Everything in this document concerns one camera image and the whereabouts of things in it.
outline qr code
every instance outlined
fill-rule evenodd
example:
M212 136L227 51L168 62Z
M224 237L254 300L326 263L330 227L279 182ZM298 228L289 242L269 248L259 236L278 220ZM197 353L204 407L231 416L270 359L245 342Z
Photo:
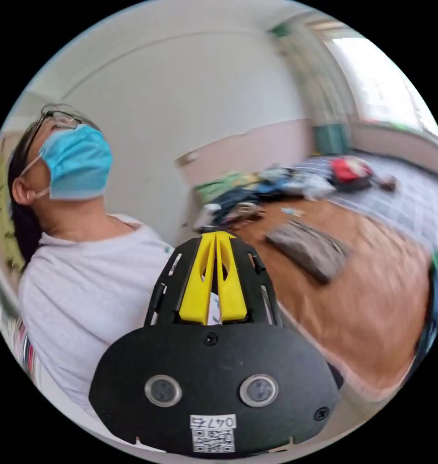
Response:
M193 451L197 453L235 452L234 430L192 429Z

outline ear loop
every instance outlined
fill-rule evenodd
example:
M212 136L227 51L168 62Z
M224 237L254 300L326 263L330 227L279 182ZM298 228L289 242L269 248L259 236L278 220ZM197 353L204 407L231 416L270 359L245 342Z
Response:
M22 177L38 160L41 160L43 157L43 155L38 155L37 158L32 161L29 166L26 166L23 171L21 172L21 174L19 175L19 177ZM39 199L39 198L42 198L44 195L46 195L48 192L50 191L50 187L47 187L45 188L44 190L42 190L41 192L37 193L35 195L35 199ZM26 193L26 198L29 199L29 192Z

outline black device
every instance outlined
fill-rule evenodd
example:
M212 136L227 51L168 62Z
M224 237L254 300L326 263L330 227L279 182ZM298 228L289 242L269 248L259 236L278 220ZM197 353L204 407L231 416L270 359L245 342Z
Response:
M211 291L220 325L206 325ZM89 400L122 440L225 459L314 437L339 386L324 357L283 327L255 249L220 231L174 250L144 327L105 352Z

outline pink wall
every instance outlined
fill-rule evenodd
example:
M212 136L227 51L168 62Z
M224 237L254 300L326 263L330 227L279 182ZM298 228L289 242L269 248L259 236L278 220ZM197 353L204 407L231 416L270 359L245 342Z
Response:
M394 155L438 173L438 146L423 137L367 124L352 123L352 146L376 154Z
M310 121L300 119L262 126L206 145L195 150L195 161L184 164L180 170L187 182L195 186L229 171L251 173L272 163L299 163L310 156L312 150Z

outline window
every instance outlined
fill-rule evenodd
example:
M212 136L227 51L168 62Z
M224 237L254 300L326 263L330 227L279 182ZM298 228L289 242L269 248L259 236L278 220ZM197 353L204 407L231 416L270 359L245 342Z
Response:
M355 33L325 34L341 51L356 84L364 117L438 137L438 125L410 80L370 40Z

